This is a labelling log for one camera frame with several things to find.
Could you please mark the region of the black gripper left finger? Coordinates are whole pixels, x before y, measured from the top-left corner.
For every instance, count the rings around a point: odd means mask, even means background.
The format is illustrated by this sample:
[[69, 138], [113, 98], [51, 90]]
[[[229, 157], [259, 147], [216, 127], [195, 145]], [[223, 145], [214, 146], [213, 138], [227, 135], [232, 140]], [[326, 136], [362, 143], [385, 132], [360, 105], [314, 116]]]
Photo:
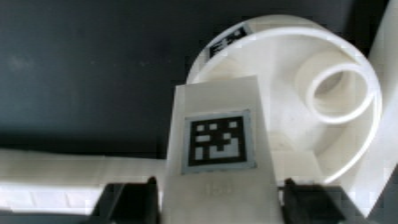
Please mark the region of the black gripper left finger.
[[158, 182], [110, 183], [85, 224], [159, 224]]

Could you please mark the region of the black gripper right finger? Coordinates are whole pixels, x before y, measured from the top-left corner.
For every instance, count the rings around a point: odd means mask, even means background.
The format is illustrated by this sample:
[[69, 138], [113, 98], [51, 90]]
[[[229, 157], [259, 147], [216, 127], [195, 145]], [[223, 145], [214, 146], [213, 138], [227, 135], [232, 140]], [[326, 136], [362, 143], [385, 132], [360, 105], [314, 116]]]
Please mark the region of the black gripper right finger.
[[339, 186], [296, 184], [287, 178], [278, 193], [286, 224], [367, 224]]

